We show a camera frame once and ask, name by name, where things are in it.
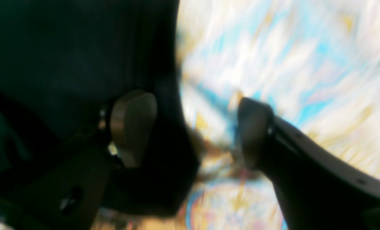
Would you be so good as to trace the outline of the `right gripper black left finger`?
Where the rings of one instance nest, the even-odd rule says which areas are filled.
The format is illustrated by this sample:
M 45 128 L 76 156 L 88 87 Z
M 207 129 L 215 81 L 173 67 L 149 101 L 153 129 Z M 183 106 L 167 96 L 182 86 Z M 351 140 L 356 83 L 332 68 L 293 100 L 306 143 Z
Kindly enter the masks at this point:
M 0 230 L 88 230 L 110 175 L 141 166 L 157 117 L 152 93 L 133 90 L 57 147 L 0 173 Z

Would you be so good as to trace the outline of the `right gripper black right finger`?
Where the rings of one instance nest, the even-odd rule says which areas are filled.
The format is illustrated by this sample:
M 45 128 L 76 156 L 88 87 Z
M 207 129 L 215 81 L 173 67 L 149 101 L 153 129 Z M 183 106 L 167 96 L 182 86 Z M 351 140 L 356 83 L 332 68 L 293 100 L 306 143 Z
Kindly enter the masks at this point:
M 290 230 L 380 230 L 380 181 L 328 153 L 274 115 L 242 98 L 238 132 L 245 165 L 273 184 Z

